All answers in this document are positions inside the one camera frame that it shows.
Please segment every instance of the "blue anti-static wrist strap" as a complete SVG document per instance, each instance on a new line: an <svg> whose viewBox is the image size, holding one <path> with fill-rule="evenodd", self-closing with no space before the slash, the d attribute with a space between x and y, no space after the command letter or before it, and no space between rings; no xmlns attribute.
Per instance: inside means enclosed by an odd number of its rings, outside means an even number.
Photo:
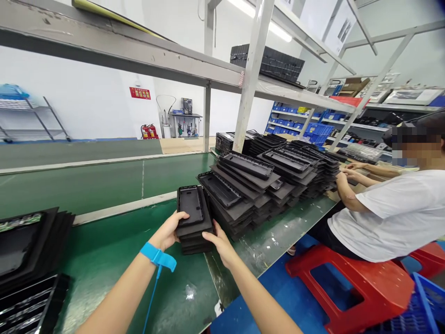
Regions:
<svg viewBox="0 0 445 334"><path fill-rule="evenodd" d="M175 268L176 268L176 260L172 256L170 256L168 254L165 254L163 251L161 251L160 249L154 247L150 243L146 243L144 245L144 247L142 247L140 252L143 255L145 255L147 258L149 258L150 261L153 264L155 264L156 266L159 267L158 268L158 274L156 275L156 282L154 283L152 298L151 298L150 304L148 306L147 317L145 318L144 330L142 331L142 334L144 334L145 333L145 329L147 327L148 315L150 314L150 309L152 307L154 292L156 290L156 286L158 285L159 276L161 276L162 267L167 267L172 272L174 272Z"/></svg>

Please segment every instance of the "hand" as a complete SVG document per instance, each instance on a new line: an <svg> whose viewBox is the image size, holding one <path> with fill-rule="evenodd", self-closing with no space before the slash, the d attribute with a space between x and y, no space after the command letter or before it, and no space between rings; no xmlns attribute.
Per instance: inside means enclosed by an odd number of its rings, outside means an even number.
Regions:
<svg viewBox="0 0 445 334"><path fill-rule="evenodd" d="M347 180L348 178L346 177L346 174L343 172L340 172L336 175L337 177L337 181L342 181L342 180Z"/></svg>
<svg viewBox="0 0 445 334"><path fill-rule="evenodd" d="M353 170L353 169L341 169L341 171L342 171L342 173L344 173L346 175L346 177L348 179L355 180L355 181L358 181L358 179L362 175L358 171Z"/></svg>
<svg viewBox="0 0 445 334"><path fill-rule="evenodd" d="M363 169L366 167L366 165L367 165L367 163L363 163L363 162L352 162L346 166L346 169L351 169L351 170Z"/></svg>
<svg viewBox="0 0 445 334"><path fill-rule="evenodd" d="M221 226L216 222L216 220L213 220L213 223L215 224L216 235L203 232L203 238L216 246L216 250L221 256L222 263L227 269L231 270L231 268L233 268L237 262L242 262L242 260L233 249Z"/></svg>
<svg viewBox="0 0 445 334"><path fill-rule="evenodd" d="M150 240L148 241L156 248L161 249L161 251L165 251L167 248L172 246L175 241L179 242L178 237L176 237L175 230L178 226L178 222L180 219L187 219L190 217L188 213L182 212L174 212L162 225L155 234L152 235Z"/></svg>

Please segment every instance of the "red plastic stool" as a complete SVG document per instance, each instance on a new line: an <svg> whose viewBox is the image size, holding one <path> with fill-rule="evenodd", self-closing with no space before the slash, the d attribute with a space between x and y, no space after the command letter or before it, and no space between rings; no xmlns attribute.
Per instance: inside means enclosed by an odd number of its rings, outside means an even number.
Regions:
<svg viewBox="0 0 445 334"><path fill-rule="evenodd" d="M418 272L425 278L432 278L445 270L445 251L438 243L430 243L408 255L420 262L422 270ZM393 260L399 267L407 271L400 260Z"/></svg>
<svg viewBox="0 0 445 334"><path fill-rule="evenodd" d="M311 270L331 263L354 286L363 302L342 312L312 277ZM357 334L402 314L408 307L414 281L395 263L370 263L344 257L321 244L286 263L291 277L298 276L329 316L328 333Z"/></svg>

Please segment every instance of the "red sign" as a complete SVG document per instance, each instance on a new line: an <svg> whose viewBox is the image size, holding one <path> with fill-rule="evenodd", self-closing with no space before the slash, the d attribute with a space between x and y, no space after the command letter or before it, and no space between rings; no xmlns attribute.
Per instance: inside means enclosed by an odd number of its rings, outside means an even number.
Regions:
<svg viewBox="0 0 445 334"><path fill-rule="evenodd" d="M130 87L131 97L134 98L143 98L146 100L151 100L150 91L142 88Z"/></svg>

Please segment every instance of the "electronic device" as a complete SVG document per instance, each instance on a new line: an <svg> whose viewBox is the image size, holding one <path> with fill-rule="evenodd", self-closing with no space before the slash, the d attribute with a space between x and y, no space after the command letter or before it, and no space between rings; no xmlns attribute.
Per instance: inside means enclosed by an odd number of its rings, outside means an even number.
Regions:
<svg viewBox="0 0 445 334"><path fill-rule="evenodd" d="M191 99L183 97L182 98L182 107L184 109L184 114L187 114L187 115L193 114L193 108L192 108Z"/></svg>
<svg viewBox="0 0 445 334"><path fill-rule="evenodd" d="M393 90L393 92L389 94L383 103L427 106L444 91L445 89L443 88L425 90Z"/></svg>

